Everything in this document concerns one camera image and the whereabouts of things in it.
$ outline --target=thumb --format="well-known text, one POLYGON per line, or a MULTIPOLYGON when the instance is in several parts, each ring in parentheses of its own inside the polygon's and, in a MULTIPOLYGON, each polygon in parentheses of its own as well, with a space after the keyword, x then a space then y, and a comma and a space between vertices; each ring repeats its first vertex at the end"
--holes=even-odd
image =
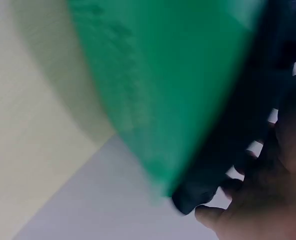
POLYGON ((218 207, 198 206, 195 209, 194 215, 198 222, 205 227, 215 231, 216 225, 224 212, 224 209, 218 207))

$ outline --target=black cloth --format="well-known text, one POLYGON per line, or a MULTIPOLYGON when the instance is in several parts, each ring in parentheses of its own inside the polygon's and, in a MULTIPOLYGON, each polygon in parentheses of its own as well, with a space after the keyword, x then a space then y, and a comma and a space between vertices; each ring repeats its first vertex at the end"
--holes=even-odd
POLYGON ((245 150, 264 139, 267 118, 289 89, 296 62, 296 12, 289 0, 268 0, 234 91, 172 195, 183 214, 209 202, 245 150))

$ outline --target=green fabric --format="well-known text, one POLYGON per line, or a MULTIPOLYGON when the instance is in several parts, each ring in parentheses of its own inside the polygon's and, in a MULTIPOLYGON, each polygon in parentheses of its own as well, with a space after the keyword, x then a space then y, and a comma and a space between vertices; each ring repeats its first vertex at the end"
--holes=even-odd
POLYGON ((224 107, 261 2, 69 0, 105 111, 163 193, 224 107))

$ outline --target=hand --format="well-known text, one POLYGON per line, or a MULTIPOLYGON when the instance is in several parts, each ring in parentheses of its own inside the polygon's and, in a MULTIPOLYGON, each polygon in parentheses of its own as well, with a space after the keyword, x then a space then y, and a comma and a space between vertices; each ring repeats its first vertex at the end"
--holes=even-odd
POLYGON ((235 166, 244 181, 227 179, 221 186, 232 199, 228 209, 197 207, 197 220, 220 240, 296 240, 296 85, 259 158, 250 152, 248 158, 235 166))

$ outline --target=cream wall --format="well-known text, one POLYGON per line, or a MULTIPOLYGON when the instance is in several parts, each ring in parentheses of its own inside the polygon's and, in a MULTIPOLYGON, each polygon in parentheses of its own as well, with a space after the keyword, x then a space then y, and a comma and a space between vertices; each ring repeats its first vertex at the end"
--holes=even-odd
POLYGON ((0 240, 113 133, 65 1, 0 0, 0 240))

